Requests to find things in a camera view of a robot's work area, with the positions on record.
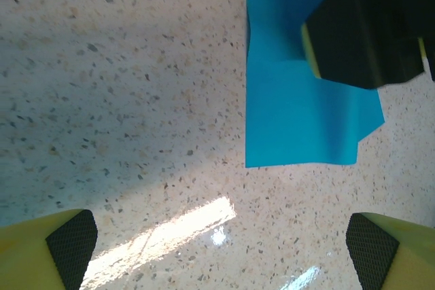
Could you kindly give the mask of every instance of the black mesh pad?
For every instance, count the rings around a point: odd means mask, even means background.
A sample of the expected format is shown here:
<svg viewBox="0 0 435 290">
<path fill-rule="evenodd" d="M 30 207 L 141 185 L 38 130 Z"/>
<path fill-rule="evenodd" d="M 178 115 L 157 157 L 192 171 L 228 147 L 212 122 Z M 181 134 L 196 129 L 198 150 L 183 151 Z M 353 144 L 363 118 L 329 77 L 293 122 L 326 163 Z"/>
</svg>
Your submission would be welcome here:
<svg viewBox="0 0 435 290">
<path fill-rule="evenodd" d="M 83 210 L 46 238 L 65 290 L 78 290 L 97 242 L 97 226 Z"/>
<path fill-rule="evenodd" d="M 361 213 L 351 216 L 346 245 L 363 290 L 380 290 L 399 242 Z"/>
</svg>

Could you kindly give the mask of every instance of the blue paper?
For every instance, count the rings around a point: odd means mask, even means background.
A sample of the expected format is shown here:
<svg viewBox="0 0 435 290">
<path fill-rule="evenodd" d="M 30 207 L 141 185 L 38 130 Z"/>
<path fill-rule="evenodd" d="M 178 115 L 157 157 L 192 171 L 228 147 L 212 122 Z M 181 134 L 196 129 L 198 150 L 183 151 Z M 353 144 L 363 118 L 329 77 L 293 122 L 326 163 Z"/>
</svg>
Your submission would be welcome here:
<svg viewBox="0 0 435 290">
<path fill-rule="evenodd" d="M 353 164 L 384 123 L 376 90 L 316 79 L 300 27 L 322 0 L 247 0 L 246 166 Z"/>
</svg>

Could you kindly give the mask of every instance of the speckled floor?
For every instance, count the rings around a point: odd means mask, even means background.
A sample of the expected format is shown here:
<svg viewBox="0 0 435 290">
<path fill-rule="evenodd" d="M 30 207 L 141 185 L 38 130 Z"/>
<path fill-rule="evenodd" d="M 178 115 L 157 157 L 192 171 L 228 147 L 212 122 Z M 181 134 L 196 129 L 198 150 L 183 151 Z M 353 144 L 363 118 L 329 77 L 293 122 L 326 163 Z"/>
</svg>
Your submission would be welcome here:
<svg viewBox="0 0 435 290">
<path fill-rule="evenodd" d="M 83 289 L 359 289 L 350 214 L 435 225 L 435 84 L 355 166 L 244 168 L 245 0 L 0 0 L 1 223 L 88 208 Z"/>
</svg>

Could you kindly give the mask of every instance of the black object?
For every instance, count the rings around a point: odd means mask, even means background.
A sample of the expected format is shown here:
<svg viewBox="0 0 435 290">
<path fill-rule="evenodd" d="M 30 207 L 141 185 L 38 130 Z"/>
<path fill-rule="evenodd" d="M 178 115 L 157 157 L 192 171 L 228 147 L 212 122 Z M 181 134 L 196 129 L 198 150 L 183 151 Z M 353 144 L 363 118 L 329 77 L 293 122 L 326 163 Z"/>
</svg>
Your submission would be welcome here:
<svg viewBox="0 0 435 290">
<path fill-rule="evenodd" d="M 97 243 L 97 226 L 83 210 L 46 238 L 65 290 L 78 290 Z"/>
<path fill-rule="evenodd" d="M 346 245 L 363 290 L 380 290 L 399 242 L 361 213 L 351 216 Z"/>
<path fill-rule="evenodd" d="M 435 0 L 323 0 L 305 24 L 323 79 L 370 89 L 409 81 L 424 70 L 422 38 L 435 80 Z"/>
</svg>

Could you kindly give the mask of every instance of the blue sheet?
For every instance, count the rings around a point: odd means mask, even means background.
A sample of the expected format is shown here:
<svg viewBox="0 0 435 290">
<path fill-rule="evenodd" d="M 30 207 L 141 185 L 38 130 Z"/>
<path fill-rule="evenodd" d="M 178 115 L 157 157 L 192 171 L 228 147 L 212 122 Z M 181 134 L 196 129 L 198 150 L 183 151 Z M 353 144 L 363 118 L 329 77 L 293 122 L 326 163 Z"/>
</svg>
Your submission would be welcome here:
<svg viewBox="0 0 435 290">
<path fill-rule="evenodd" d="M 322 0 L 247 0 L 246 167 L 353 164 L 378 128 L 376 90 L 316 79 L 300 27 Z"/>
</svg>

